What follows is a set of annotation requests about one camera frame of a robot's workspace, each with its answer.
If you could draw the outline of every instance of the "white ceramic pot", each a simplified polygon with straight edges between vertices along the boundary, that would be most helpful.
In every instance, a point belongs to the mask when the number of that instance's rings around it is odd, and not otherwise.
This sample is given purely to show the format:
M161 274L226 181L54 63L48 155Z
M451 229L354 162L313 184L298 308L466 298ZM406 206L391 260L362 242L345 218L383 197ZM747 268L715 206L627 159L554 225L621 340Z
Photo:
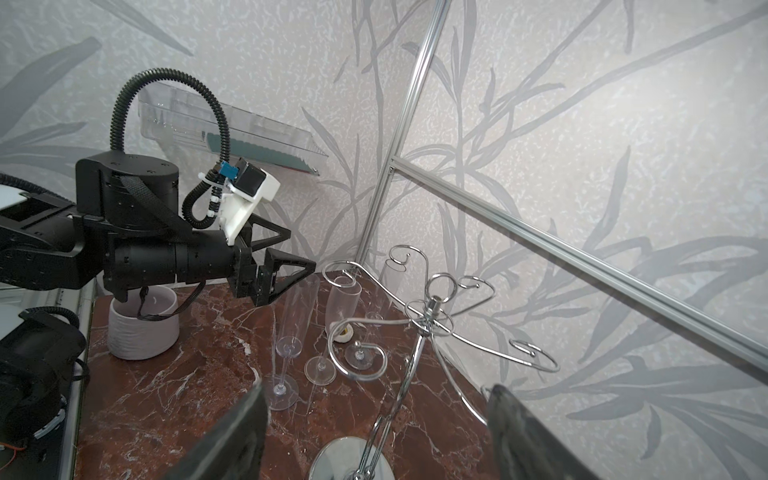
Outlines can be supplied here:
M159 322L139 320L136 314L141 299L139 290L128 292L125 303L112 299L109 305L107 347L112 355L125 360L144 360L171 348L179 338L179 316ZM178 307L176 292L167 286L151 286L142 314L167 315Z

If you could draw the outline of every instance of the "clear plastic tray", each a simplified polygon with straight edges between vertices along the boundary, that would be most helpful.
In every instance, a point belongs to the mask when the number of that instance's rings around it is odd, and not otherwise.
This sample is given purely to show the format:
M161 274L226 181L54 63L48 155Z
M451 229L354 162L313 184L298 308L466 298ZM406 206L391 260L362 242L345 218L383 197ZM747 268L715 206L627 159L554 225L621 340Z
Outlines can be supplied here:
M328 155L312 134L261 115L221 104L230 125L230 156L320 175ZM218 154L216 117L200 95L155 82L139 93L141 135Z

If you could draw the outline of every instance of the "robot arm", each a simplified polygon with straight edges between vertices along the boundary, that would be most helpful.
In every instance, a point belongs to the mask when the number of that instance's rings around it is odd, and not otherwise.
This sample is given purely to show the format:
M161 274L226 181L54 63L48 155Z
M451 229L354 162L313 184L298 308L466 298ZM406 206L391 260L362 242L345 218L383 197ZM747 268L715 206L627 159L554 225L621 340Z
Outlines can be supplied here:
M147 83L161 79L207 92L204 97L222 133L219 162L185 199L185 218L176 213L178 168L122 151L121 129L131 99ZM250 296L261 306L314 272L313 261L267 248L290 238L290 230L254 215L253 209L258 201L271 200L280 184L242 159L230 164L229 130L223 112L217 111L220 106L210 91L189 75L170 69L142 72L118 97L113 149L77 162L76 204L0 175L0 189L7 194L0 199L9 199L0 200L0 281L30 290L78 289L103 270L105 288L125 301L128 290L143 286L226 277L236 297ZM197 220L191 207L212 186L208 215ZM196 230L213 224L219 210L220 230ZM254 224L277 235L254 242ZM252 253L263 248L264 265L258 265ZM277 282L283 265L302 270Z

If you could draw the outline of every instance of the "red marble surface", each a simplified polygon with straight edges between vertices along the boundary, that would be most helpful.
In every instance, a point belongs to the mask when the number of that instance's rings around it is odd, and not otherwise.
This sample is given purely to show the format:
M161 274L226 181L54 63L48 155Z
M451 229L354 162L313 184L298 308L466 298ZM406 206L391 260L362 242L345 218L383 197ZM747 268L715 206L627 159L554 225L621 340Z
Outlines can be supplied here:
M336 377L313 386L304 363L323 351L321 284L316 315L302 354L288 369L300 387L291 409L271 412L262 461L264 480L305 478L320 449L340 436L367 438L382 400L389 403L402 378L403 360L415 342L413 328L379 330L390 352L387 373L375 382ZM190 289L179 291L180 299ZM358 306L363 315L369 293ZM91 327L86 388L78 436L76 479L160 478L253 385L272 371L273 318L283 305L254 308L234 299L226 284L209 286L180 319L179 340L165 353L143 361L120 360L107 349L110 297L97 300ZM379 367L380 360L373 368ZM476 405L482 397L455 372ZM386 447L397 478L498 478L490 437L458 400L427 345Z

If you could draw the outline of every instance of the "cable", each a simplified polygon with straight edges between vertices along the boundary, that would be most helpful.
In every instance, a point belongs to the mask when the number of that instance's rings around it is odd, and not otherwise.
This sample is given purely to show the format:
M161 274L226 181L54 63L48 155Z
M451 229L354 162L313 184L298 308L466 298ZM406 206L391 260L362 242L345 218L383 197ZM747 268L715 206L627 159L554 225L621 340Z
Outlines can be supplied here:
M205 178L206 180L219 185L224 185L224 180L226 180L224 175L220 174L213 168L211 168L208 173L205 174ZM197 202L200 197L202 197L205 192L208 191L209 188L211 188L211 201L208 203L209 213L204 219L198 220L192 213L192 207L195 205L195 202ZM214 201L213 197L216 197L217 199L221 198L221 188L211 187L209 184L201 181L184 198L184 202L181 204L181 214L184 215L184 219L189 222L192 227L195 227L198 230L202 230L203 228L208 228L214 224L214 220L216 220L216 214L219 213L219 206L221 205L221 202Z
M230 159L230 128L227 123L227 116L224 114L221 104L214 94L208 90L208 87L203 85L201 81L182 71L174 70L173 68L150 68L149 70L134 75L133 78L126 82L125 86L120 90L118 99L114 103L112 123L109 129L109 147L112 150L124 151L125 121L127 120L128 109L131 107L131 102L134 100L134 97L138 94L139 90L150 83L159 80L178 81L192 87L197 93L205 98L208 105L210 105L210 109L214 111L216 122L219 125L219 135L221 136L221 150L217 166L221 165L223 162L228 162ZM206 178L216 184L224 185L224 180L226 179L225 176L219 174L215 168L216 167L208 171ZM216 214L219 211L221 188L214 187L211 191L211 202L208 204L208 215L204 219L198 220L192 213L192 206L205 194L205 192L208 191L208 188L210 188L208 184L200 182L194 189L192 189L187 197L184 198L181 207L181 213L184 216L184 219L193 228L197 228L198 230L213 225L214 220L216 220Z
M23 452L24 450L26 450L26 449L27 449L27 447L14 447L13 445L9 445L9 444L7 444L7 443L3 443L3 442L0 442L0 445L2 445L2 446L4 446L4 447L6 447L7 449L11 449L11 450L13 450L13 456L11 457L11 459L10 459L10 460L8 460L8 462L7 462L5 465L3 465L2 467L0 467L0 472L2 472L3 470L5 470L5 468L6 468L6 467L8 467L8 465L12 464L12 463L13 463L13 461L14 461L14 460L16 460L16 455L17 455L19 452Z
M88 364L80 359L74 359L74 362L80 366L82 372L80 375L73 375L72 382L77 382L78 380L85 380L87 382L91 378L91 369L88 368Z
M74 328L79 329L80 328L80 319L78 318L78 314L73 312L70 309L65 309L60 306L33 306L32 308L27 308L27 311L30 313L33 312L46 312L50 313L52 315L60 315L63 316L70 325L72 325Z
M66 199L62 197L59 194L55 194L52 191L48 190L47 188L43 188L39 185L35 185L32 182L27 182L26 180L18 177L14 177L12 175L8 174L0 174L0 185L6 185L8 187L14 187L18 188L19 190L23 190L25 192L29 192L30 194L48 194L52 195L60 200L67 201L71 203L69 199Z
M178 315L179 313L188 309L192 305L192 302L197 300L197 297L203 292L203 288L205 288L205 280L200 282L200 284L197 285L197 288L195 288L193 292L190 293L190 295L187 297L184 303L179 305L179 307L176 308L171 313L166 313L165 315L152 315L152 314L142 315L141 309L144 308L144 301L146 301L147 294L149 293L149 287L143 286L141 287L141 290L139 290L139 298L141 299L141 303L139 304L139 311L138 313L136 313L136 318L138 318L139 320L147 321L147 322L160 322L162 320L169 319L174 315Z

